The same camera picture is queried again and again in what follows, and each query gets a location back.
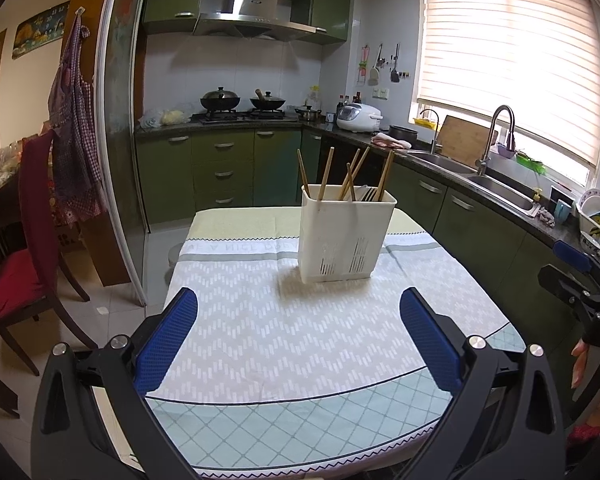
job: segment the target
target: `wooden cutting board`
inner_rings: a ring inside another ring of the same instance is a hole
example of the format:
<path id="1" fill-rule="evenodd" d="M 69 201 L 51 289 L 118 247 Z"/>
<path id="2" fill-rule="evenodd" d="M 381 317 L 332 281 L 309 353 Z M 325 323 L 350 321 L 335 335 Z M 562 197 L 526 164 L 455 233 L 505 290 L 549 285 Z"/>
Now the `wooden cutting board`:
<path id="1" fill-rule="evenodd" d="M 442 155 L 475 168 L 488 137 L 488 128 L 448 115 L 440 128 L 438 143 L 442 144 Z"/>

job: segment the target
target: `stainless steel sink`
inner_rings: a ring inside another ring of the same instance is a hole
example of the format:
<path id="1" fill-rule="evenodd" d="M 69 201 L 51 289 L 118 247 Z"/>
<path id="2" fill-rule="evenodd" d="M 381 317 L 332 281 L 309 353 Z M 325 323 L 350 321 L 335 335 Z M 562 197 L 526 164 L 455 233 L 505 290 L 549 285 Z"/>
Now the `stainless steel sink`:
<path id="1" fill-rule="evenodd" d="M 476 170 L 474 170 L 473 168 L 469 168 L 468 166 L 465 166 L 460 162 L 456 162 L 451 158 L 447 158 L 446 156 L 435 155 L 429 152 L 407 152 L 407 154 L 419 158 L 420 160 L 424 160 L 425 162 L 433 164 L 434 166 L 442 168 L 443 170 L 451 171 L 453 173 L 458 173 L 462 175 L 476 173 Z"/>
<path id="2" fill-rule="evenodd" d="M 540 209 L 540 204 L 534 202 L 530 198 L 524 196 L 522 193 L 517 192 L 515 189 L 510 188 L 501 184 L 497 180 L 486 175 L 469 175 L 465 177 L 469 182 L 480 186 L 486 192 L 495 195 L 496 197 L 509 203 L 525 215 L 534 217 Z"/>

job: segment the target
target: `kitchen countertop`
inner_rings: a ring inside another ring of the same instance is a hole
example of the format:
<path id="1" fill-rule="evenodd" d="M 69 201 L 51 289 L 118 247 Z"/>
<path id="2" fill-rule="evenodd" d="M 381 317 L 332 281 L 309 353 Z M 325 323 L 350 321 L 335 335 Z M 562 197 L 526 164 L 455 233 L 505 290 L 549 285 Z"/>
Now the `kitchen countertop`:
<path id="1" fill-rule="evenodd" d="M 348 142 L 360 148 L 371 146 L 371 150 L 381 156 L 386 156 L 388 150 L 379 148 L 371 144 L 371 134 L 355 134 L 342 130 L 332 123 L 308 123 L 305 121 L 235 121 L 233 123 L 220 124 L 201 124 L 201 123 L 186 123 L 174 124 L 171 126 L 161 126 L 159 128 L 136 128 L 135 136 L 137 140 L 152 140 L 166 137 L 177 137 L 184 135 L 194 135 L 196 133 L 209 132 L 215 130 L 235 130 L 235 129 L 256 130 L 259 128 L 308 128 L 315 132 L 326 134 L 343 142 Z M 414 149 L 428 150 L 430 144 L 426 142 L 418 142 Z M 557 225 L 555 228 L 550 228 L 544 225 L 538 218 L 530 218 L 509 207 L 497 200 L 494 200 L 482 188 L 474 186 L 466 181 L 461 176 L 449 173 L 444 170 L 432 168 L 429 164 L 409 155 L 396 153 L 395 162 L 407 168 L 410 168 L 424 176 L 428 176 L 437 180 L 451 189 L 462 192 L 469 198 L 483 204 L 489 209 L 499 213 L 504 218 L 513 222 L 517 226 L 523 228 L 535 236 L 542 243 L 552 247 L 557 240 L 563 240 L 573 247 L 580 248 L 580 232 L 577 224 L 567 222 L 564 225 Z M 488 174 L 493 176 L 493 173 L 488 170 Z"/>

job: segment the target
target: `screw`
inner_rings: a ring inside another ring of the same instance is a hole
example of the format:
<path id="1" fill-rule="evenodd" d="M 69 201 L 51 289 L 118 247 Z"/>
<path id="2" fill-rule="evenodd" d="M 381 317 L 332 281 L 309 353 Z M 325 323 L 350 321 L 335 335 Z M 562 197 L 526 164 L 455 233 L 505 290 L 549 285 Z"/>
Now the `screw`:
<path id="1" fill-rule="evenodd" d="M 535 355 L 536 357 L 542 357 L 544 355 L 544 349 L 540 345 L 531 345 L 529 351 L 531 352 L 531 355 Z"/>
<path id="2" fill-rule="evenodd" d="M 475 348 L 476 350 L 480 350 L 487 346 L 487 342 L 484 339 L 482 339 L 479 335 L 472 335 L 469 338 L 469 345 L 471 345 L 472 348 Z"/>
<path id="3" fill-rule="evenodd" d="M 66 352 L 66 345 L 64 343 L 58 343 L 52 350 L 53 355 L 62 355 Z"/>
<path id="4" fill-rule="evenodd" d="M 115 348 L 116 350 L 120 350 L 124 348 L 126 344 L 129 342 L 129 339 L 126 335 L 117 335 L 115 338 L 111 340 L 111 348 Z"/>

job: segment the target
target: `stainless steel range hood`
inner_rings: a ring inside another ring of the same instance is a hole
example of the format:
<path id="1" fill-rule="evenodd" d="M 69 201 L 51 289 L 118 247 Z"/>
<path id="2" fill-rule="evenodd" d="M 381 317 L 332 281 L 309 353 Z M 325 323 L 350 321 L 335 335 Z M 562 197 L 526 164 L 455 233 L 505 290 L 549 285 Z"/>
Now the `stainless steel range hood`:
<path id="1" fill-rule="evenodd" d="M 315 27 L 279 20 L 277 5 L 278 0 L 233 0 L 233 12 L 201 13 L 193 35 L 293 41 L 316 33 Z"/>

